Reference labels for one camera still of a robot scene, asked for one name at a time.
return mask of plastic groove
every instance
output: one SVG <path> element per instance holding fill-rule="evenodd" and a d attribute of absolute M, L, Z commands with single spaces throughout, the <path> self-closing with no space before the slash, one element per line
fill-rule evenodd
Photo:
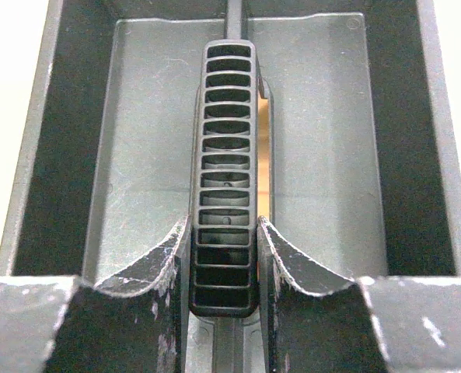
<path fill-rule="evenodd" d="M 250 87 L 242 87 L 241 85 L 218 85 L 216 87 L 207 87 L 205 88 L 205 92 L 212 92 L 212 91 L 218 91 L 219 89 L 243 89 L 248 92 L 251 92 Z"/>
<path fill-rule="evenodd" d="M 197 249 L 236 249 L 242 251 L 249 251 L 249 247 L 247 245 L 233 245 L 233 244 L 223 244 L 223 243 L 198 243 Z"/>
<path fill-rule="evenodd" d="M 202 169 L 249 169 L 250 158 L 240 154 L 204 155 L 201 166 Z"/>
<path fill-rule="evenodd" d="M 251 57 L 232 56 L 231 54 L 206 58 L 206 63 L 211 62 L 211 61 L 228 60 L 228 59 L 251 61 L 251 66 L 252 66 L 252 63 L 253 63 L 253 57 L 252 56 Z"/>
<path fill-rule="evenodd" d="M 250 100 L 251 92 L 247 89 L 222 88 L 206 91 L 206 103 L 217 103 L 221 101 L 248 103 Z"/>
<path fill-rule="evenodd" d="M 249 268 L 249 252 L 247 249 L 229 249 L 228 247 L 200 247 L 196 255 L 197 267 L 233 267 Z"/>
<path fill-rule="evenodd" d="M 201 187 L 249 187 L 248 173 L 206 172 L 201 174 Z"/>
<path fill-rule="evenodd" d="M 208 48 L 207 58 L 220 56 L 240 56 L 251 57 L 251 48 L 246 45 L 239 44 L 222 44 Z"/>
<path fill-rule="evenodd" d="M 200 229 L 244 229 L 244 230 L 250 230 L 253 228 L 251 225 L 218 225 L 218 224 L 207 224 L 207 225 L 201 225 Z M 237 243 L 236 245 L 239 246 L 247 246 L 248 244 L 244 243 Z"/>
<path fill-rule="evenodd" d="M 238 286 L 238 285 L 195 285 L 196 288 L 200 289 L 214 289 L 214 290 L 245 290 L 248 291 L 250 288 L 250 285 L 245 285 L 245 286 Z"/>
<path fill-rule="evenodd" d="M 242 228 L 200 228 L 197 243 L 247 246 L 250 234 L 248 229 Z"/>
<path fill-rule="evenodd" d="M 247 269 L 234 268 L 197 268 L 195 270 L 196 286 L 247 287 L 250 283 Z"/>
<path fill-rule="evenodd" d="M 204 134 L 250 134 L 250 123 L 236 118 L 219 118 L 204 122 Z"/>
<path fill-rule="evenodd" d="M 249 192 L 241 190 L 203 190 L 201 206 L 249 206 Z"/>
<path fill-rule="evenodd" d="M 248 152 L 250 150 L 249 138 L 230 136 L 205 138 L 202 144 L 203 152 Z"/>
<path fill-rule="evenodd" d="M 221 103 L 212 103 L 204 108 L 204 118 L 249 118 L 251 108 L 242 103 L 224 101 Z"/>
<path fill-rule="evenodd" d="M 241 71 L 213 72 L 206 77 L 206 87 L 218 87 L 220 85 L 237 85 L 250 87 L 251 77 Z"/>
<path fill-rule="evenodd" d="M 249 225 L 247 210 L 214 209 L 199 210 L 199 224 L 201 225 Z"/>
<path fill-rule="evenodd" d="M 235 308 L 240 309 L 250 304 L 248 289 L 214 289 L 195 287 L 195 299 L 201 307 Z"/>
<path fill-rule="evenodd" d="M 208 61 L 206 72 L 215 71 L 251 72 L 251 61 L 237 58 L 219 58 Z"/>

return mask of ribbed slot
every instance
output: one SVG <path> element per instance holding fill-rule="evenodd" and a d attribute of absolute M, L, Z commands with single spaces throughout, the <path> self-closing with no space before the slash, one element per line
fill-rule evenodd
<path fill-rule="evenodd" d="M 197 268 L 197 285 L 216 286 L 247 286 L 249 274 L 247 270 L 236 270 L 232 268 Z"/>
<path fill-rule="evenodd" d="M 249 122 L 217 120 L 204 124 L 204 134 L 249 134 Z"/>
<path fill-rule="evenodd" d="M 202 157 L 202 169 L 249 169 L 246 155 L 215 154 Z"/>
<path fill-rule="evenodd" d="M 201 225 L 248 225 L 248 210 L 214 209 L 199 212 Z"/>
<path fill-rule="evenodd" d="M 202 187 L 249 187 L 248 173 L 203 173 L 201 175 Z"/>
<path fill-rule="evenodd" d="M 217 103 L 219 101 L 238 101 L 248 103 L 251 100 L 251 92 L 246 89 L 213 89 L 206 92 L 207 103 Z"/>
<path fill-rule="evenodd" d="M 251 86 L 251 77 L 247 74 L 215 74 L 206 78 L 206 87 L 219 87 L 222 85 L 238 85 L 240 87 Z"/>
<path fill-rule="evenodd" d="M 249 118 L 250 113 L 251 108 L 247 105 L 234 103 L 211 105 L 204 108 L 204 118 Z"/>
<path fill-rule="evenodd" d="M 247 229 L 202 228 L 198 238 L 201 245 L 249 245 Z"/>
<path fill-rule="evenodd" d="M 247 290 L 195 289 L 198 305 L 208 307 L 246 307 L 249 304 Z"/>
<path fill-rule="evenodd" d="M 246 266 L 249 264 L 247 249 L 198 248 L 197 264 Z"/>
<path fill-rule="evenodd" d="M 214 71 L 251 71 L 251 61 L 238 60 L 235 58 L 225 58 L 221 60 L 209 61 L 206 67 L 207 72 Z"/>
<path fill-rule="evenodd" d="M 251 48 L 238 44 L 215 45 L 208 48 L 208 58 L 221 56 L 251 57 Z"/>
<path fill-rule="evenodd" d="M 250 142 L 248 138 L 207 138 L 202 144 L 203 152 L 219 152 L 221 150 L 227 152 L 248 152 L 250 150 Z"/>
<path fill-rule="evenodd" d="M 249 206 L 249 192 L 241 190 L 205 190 L 201 192 L 201 206 Z"/>

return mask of gray plastic tray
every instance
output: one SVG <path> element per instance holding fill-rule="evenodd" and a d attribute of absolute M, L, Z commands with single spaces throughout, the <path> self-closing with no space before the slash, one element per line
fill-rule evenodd
<path fill-rule="evenodd" d="M 222 33 L 220 20 L 117 24 L 90 220 L 97 279 L 187 213 L 201 51 Z M 254 19 L 250 39 L 275 99 L 276 226 L 341 273 L 384 274 L 363 16 Z"/>
<path fill-rule="evenodd" d="M 249 3 L 274 95 L 274 220 L 340 274 L 461 274 L 431 0 Z M 201 51 L 225 2 L 52 0 L 0 274 L 97 281 L 187 213 Z"/>

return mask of scratched black edge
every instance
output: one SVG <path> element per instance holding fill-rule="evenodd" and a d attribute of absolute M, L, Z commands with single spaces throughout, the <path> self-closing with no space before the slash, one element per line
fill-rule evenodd
<path fill-rule="evenodd" d="M 81 283 L 45 371 L 184 371 L 188 221 L 95 287 Z"/>
<path fill-rule="evenodd" d="M 257 237 L 267 372 L 386 371 L 358 284 L 296 249 L 266 218 Z"/>
<path fill-rule="evenodd" d="M 41 371 L 76 276 L 0 277 L 0 372 Z"/>
<path fill-rule="evenodd" d="M 357 282 L 390 371 L 461 371 L 461 277 Z"/>

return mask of white scratch mark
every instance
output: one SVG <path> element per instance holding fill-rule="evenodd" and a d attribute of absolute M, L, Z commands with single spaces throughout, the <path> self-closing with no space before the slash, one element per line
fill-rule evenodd
<path fill-rule="evenodd" d="M 187 66 L 189 65 L 189 63 L 185 60 L 183 60 L 182 58 L 167 58 L 166 59 L 167 61 L 180 61 L 180 62 L 183 62 L 184 64 L 186 64 Z"/>
<path fill-rule="evenodd" d="M 154 301 L 152 303 L 151 312 L 154 314 L 154 320 L 158 318 L 158 302 Z"/>
<path fill-rule="evenodd" d="M 156 373 L 164 373 L 173 371 L 176 361 L 176 342 L 175 336 L 171 336 L 169 340 L 162 334 L 158 338 L 158 364 Z"/>
<path fill-rule="evenodd" d="M 52 356 L 52 352 L 54 351 L 54 348 L 56 347 L 56 343 L 54 342 L 54 340 L 48 340 L 46 343 L 45 343 L 45 347 L 44 347 L 44 360 L 47 361 L 51 358 Z"/>
<path fill-rule="evenodd" d="M 370 298 L 370 293 L 368 291 L 366 291 L 365 289 L 362 289 L 361 292 L 363 293 L 363 295 L 365 296 L 365 300 L 367 302 L 367 306 L 370 308 L 370 309 L 373 309 L 373 304 L 372 304 L 372 298 Z"/>
<path fill-rule="evenodd" d="M 442 340 L 441 330 L 439 330 L 428 317 L 422 317 L 422 322 L 424 323 L 424 328 L 429 331 L 432 339 L 437 343 L 437 345 L 441 348 L 446 347 L 445 341 Z"/>
<path fill-rule="evenodd" d="M 120 279 L 123 282 L 123 284 L 128 284 L 131 281 L 140 282 L 141 284 L 151 284 L 151 281 L 139 280 L 138 278 L 123 277 L 123 276 L 116 276 L 116 278 Z"/>
<path fill-rule="evenodd" d="M 288 373 L 291 370 L 291 357 L 289 352 L 285 354 L 285 373 Z"/>
<path fill-rule="evenodd" d="M 372 325 L 373 329 L 375 332 L 375 338 L 379 341 L 379 347 L 380 347 L 380 353 L 382 354 L 382 357 L 384 360 L 389 361 L 389 353 L 387 352 L 387 345 L 386 341 L 384 340 L 384 336 L 382 334 L 382 327 L 380 326 L 380 321 L 379 318 L 375 315 L 370 316 L 370 319 L 372 319 Z"/>

